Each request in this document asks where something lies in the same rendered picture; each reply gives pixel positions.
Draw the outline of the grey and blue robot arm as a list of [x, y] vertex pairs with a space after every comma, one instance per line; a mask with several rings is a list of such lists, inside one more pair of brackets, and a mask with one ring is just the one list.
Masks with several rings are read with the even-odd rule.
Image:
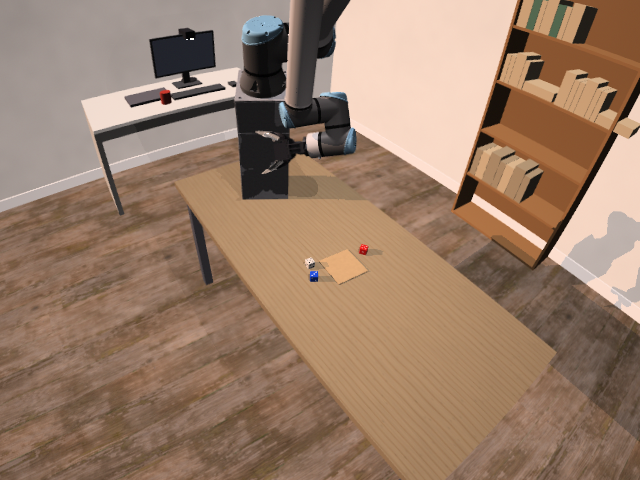
[[[307, 135], [306, 150], [311, 158], [356, 150], [347, 95], [327, 92], [313, 98], [317, 59], [333, 54], [333, 26], [350, 1], [291, 0], [290, 19], [284, 25], [280, 18], [264, 15], [248, 20], [242, 29], [241, 90], [254, 98], [271, 98], [286, 89], [285, 104], [281, 102], [279, 110], [287, 129], [324, 123], [325, 131]], [[286, 62], [287, 79], [282, 69]]]

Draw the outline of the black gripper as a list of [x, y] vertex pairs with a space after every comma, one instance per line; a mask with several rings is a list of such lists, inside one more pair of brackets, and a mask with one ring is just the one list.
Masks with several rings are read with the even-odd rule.
[[[293, 158], [295, 158], [296, 153], [304, 153], [305, 156], [309, 156], [309, 154], [308, 154], [308, 152], [306, 150], [306, 146], [305, 146], [306, 145], [306, 137], [303, 137], [303, 141], [302, 141], [302, 143], [300, 142], [301, 143], [300, 144], [300, 143], [295, 143], [294, 140], [292, 140], [291, 138], [287, 137], [283, 133], [266, 132], [266, 131], [255, 131], [255, 133], [257, 133], [259, 135], [262, 135], [262, 136], [264, 136], [266, 138], [273, 139], [272, 140], [273, 142], [279, 142], [277, 140], [280, 140], [280, 143], [273, 144], [274, 153], [275, 153], [275, 159], [276, 159], [277, 162], [275, 161], [275, 163], [273, 165], [271, 165], [268, 169], [265, 169], [261, 174], [265, 174], [265, 173], [271, 172], [273, 170], [276, 170], [278, 168], [286, 166]], [[285, 139], [287, 139], [287, 140], [285, 140]], [[286, 142], [286, 143], [283, 143], [283, 142]], [[295, 143], [295, 145], [293, 145], [293, 143]], [[290, 150], [290, 149], [293, 149], [293, 150]], [[300, 149], [302, 150], [302, 152], [300, 152]]]

